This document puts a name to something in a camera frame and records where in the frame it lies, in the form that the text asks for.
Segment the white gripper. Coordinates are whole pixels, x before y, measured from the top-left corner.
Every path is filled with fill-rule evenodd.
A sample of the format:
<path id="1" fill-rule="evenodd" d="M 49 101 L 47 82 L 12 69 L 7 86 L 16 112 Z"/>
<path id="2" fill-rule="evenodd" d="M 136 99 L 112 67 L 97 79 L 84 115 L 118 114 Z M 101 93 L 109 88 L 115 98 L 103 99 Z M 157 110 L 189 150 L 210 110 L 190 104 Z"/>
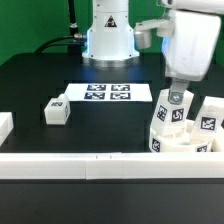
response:
<path id="1" fill-rule="evenodd" d="M 219 16 L 197 12 L 170 10 L 174 24 L 172 36 L 163 39 L 166 76 L 173 79 L 168 101 L 181 104 L 188 81 L 201 81 L 207 73 L 218 40 Z"/>

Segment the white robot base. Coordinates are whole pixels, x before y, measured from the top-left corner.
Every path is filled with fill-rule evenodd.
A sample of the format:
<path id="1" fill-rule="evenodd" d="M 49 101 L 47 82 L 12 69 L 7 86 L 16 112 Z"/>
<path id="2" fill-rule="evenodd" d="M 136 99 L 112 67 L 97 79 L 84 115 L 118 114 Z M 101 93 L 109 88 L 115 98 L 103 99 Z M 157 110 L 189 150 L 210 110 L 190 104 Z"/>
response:
<path id="1" fill-rule="evenodd" d="M 92 0 L 93 22 L 87 31 L 83 62 L 99 67 L 123 67 L 138 62 L 129 0 Z"/>

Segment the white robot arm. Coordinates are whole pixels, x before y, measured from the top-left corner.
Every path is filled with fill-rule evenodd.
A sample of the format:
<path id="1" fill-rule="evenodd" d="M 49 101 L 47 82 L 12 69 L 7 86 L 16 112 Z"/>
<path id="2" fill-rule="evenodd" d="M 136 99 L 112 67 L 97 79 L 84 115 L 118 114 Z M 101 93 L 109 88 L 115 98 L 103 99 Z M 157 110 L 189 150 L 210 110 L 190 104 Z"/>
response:
<path id="1" fill-rule="evenodd" d="M 172 79 L 168 101 L 180 105 L 191 81 L 201 81 L 211 64 L 224 15 L 224 0 L 158 0 L 171 22 L 163 38 L 165 76 Z"/>

